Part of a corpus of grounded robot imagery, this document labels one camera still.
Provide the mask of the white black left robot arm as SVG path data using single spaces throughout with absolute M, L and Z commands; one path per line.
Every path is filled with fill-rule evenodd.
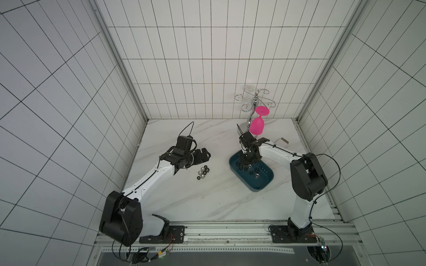
M 139 181 L 122 192 L 112 191 L 106 198 L 99 231 L 129 247 L 140 238 L 166 241 L 170 221 L 145 209 L 158 186 L 180 169 L 209 161 L 206 148 L 197 148 L 192 136 L 178 136 L 176 145 L 159 156 L 157 164 Z

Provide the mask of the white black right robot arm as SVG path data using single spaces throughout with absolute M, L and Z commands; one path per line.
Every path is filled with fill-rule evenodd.
M 328 185 L 317 156 L 294 153 L 269 142 L 242 144 L 241 150 L 241 160 L 245 165 L 254 164 L 265 157 L 290 171 L 296 199 L 284 234 L 292 242 L 304 239 L 312 229 L 313 206 Z

